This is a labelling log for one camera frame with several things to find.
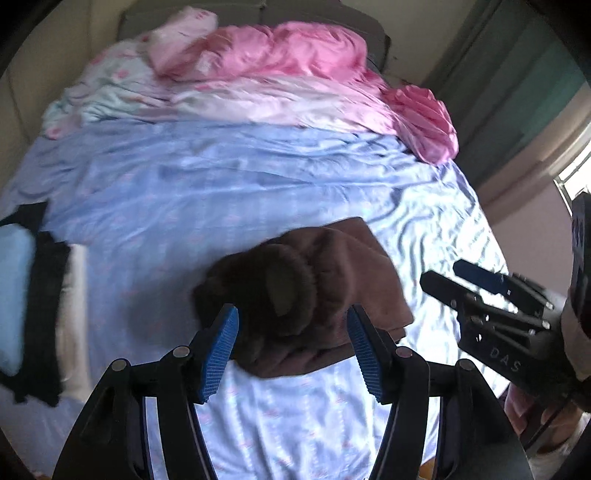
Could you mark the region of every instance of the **wrinkled fabric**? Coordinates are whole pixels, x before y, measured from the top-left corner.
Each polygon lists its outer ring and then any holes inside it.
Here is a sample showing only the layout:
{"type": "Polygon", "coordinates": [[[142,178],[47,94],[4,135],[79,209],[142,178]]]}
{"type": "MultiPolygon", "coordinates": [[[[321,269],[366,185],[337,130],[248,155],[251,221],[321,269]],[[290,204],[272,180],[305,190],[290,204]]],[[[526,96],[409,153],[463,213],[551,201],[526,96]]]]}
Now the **wrinkled fabric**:
{"type": "MultiPolygon", "coordinates": [[[[189,9],[187,12],[194,18],[189,9]]],[[[195,35],[194,43],[184,50],[179,49],[176,59],[167,59],[166,69],[159,68],[162,58],[157,48],[162,32],[166,31],[167,40],[172,35],[168,32],[176,30],[174,23],[161,27],[160,34],[148,49],[156,72],[175,80],[221,80],[237,76],[284,74],[314,76],[340,83],[379,82],[379,75],[365,66],[365,40],[338,25],[287,22],[276,27],[245,25],[218,28],[205,38],[195,35]]]]}
{"type": "MultiPolygon", "coordinates": [[[[454,364],[454,312],[425,295],[435,270],[455,281],[465,258],[506,271],[476,193],[453,163],[418,162],[395,136],[232,122],[113,120],[58,141],[39,138],[0,199],[0,216],[50,197],[44,227],[88,247],[90,374],[115,359],[153,362],[195,333],[190,290],[217,260],[302,226],[361,216],[392,259],[415,317],[401,344],[454,364]]],[[[498,307],[500,296],[480,292],[498,307]]],[[[497,393],[507,381],[476,361],[497,393]]],[[[148,402],[154,478],[166,479],[155,402],[148,402]]],[[[33,471],[51,473],[82,405],[0,388],[0,427],[33,471]]],[[[371,396],[355,358],[301,377],[262,380],[228,363],[196,407],[220,480],[369,476],[389,406],[371,396]]],[[[437,445],[430,400],[424,459],[437,445]]]]}
{"type": "Polygon", "coordinates": [[[215,14],[187,7],[151,34],[115,44],[44,116],[61,138],[91,122],[204,117],[397,135],[415,155],[441,164],[457,154],[442,102],[427,89],[390,89],[366,69],[366,45],[336,25],[215,30],[215,14]]]}

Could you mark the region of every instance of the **pink comforter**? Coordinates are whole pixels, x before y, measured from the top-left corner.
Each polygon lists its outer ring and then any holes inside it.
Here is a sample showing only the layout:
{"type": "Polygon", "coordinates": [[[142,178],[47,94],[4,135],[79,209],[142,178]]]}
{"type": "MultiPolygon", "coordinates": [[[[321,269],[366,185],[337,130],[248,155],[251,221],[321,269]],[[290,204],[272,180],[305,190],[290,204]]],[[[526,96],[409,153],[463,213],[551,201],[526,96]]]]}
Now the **pink comforter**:
{"type": "Polygon", "coordinates": [[[344,123],[397,135],[427,163],[455,158],[456,131],[443,102],[430,90],[414,85],[391,89],[366,68],[365,40],[353,31],[337,25],[288,22],[274,28],[218,28],[205,34],[214,16],[189,7],[156,29],[148,47],[156,73],[177,81],[200,82],[284,75],[299,77],[300,83],[310,79],[312,88],[315,79],[327,80],[323,87],[336,95],[355,93],[339,106],[344,123]],[[368,112],[368,104],[373,112],[368,112]]]}

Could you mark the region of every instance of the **light blue cloth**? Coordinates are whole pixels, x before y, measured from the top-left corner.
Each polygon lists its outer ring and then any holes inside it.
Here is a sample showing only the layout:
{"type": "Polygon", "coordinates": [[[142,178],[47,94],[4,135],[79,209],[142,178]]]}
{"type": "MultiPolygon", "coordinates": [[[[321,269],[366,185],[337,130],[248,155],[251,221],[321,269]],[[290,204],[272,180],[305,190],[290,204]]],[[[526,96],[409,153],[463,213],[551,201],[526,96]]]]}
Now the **light blue cloth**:
{"type": "Polygon", "coordinates": [[[35,239],[15,223],[0,226],[0,370],[13,376],[22,364],[27,291],[35,239]]]}
{"type": "MultiPolygon", "coordinates": [[[[95,381],[115,358],[151,362],[186,345],[195,332],[190,291],[206,268],[290,229],[363,217],[415,315],[403,344],[431,361],[458,360],[459,327],[451,310],[420,290],[421,272],[453,277],[458,258],[493,270],[505,265],[459,169],[419,163],[395,137],[376,134],[105,121],[60,141],[37,140],[0,213],[48,197],[45,228],[89,247],[95,381]]],[[[483,370],[500,394],[507,381],[483,370]]],[[[0,390],[0,427],[30,468],[51,473],[81,405],[11,401],[0,390]]],[[[148,405],[155,477],[163,479],[154,402],[148,405]]],[[[219,478],[240,480],[368,476],[388,411],[368,394],[355,358],[271,380],[229,363],[218,393],[197,408],[219,478]]],[[[438,415],[434,399],[425,458],[435,453],[438,415]]]]}

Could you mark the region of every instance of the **folded towel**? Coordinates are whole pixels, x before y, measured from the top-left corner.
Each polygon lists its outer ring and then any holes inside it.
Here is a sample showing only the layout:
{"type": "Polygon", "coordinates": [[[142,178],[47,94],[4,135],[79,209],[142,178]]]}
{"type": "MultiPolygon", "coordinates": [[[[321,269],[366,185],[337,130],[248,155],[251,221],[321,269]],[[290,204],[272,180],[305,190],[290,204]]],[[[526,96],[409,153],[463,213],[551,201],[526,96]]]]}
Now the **folded towel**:
{"type": "Polygon", "coordinates": [[[232,358],[263,378],[303,375],[353,355],[345,313],[360,303],[393,340],[413,321],[388,254],[361,218],[299,228],[219,260],[193,290],[202,327],[240,311],[232,358]]]}

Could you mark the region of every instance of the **teal curtain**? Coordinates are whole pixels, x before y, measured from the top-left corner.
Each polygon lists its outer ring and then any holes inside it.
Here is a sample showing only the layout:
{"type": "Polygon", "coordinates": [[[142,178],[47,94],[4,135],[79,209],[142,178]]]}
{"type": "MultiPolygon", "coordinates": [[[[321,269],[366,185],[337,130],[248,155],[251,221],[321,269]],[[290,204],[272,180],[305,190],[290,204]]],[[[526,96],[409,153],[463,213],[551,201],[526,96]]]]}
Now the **teal curtain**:
{"type": "Polygon", "coordinates": [[[457,129],[456,157],[473,187],[546,127],[585,82],[543,17],[522,0],[477,0],[424,82],[457,129]]]}

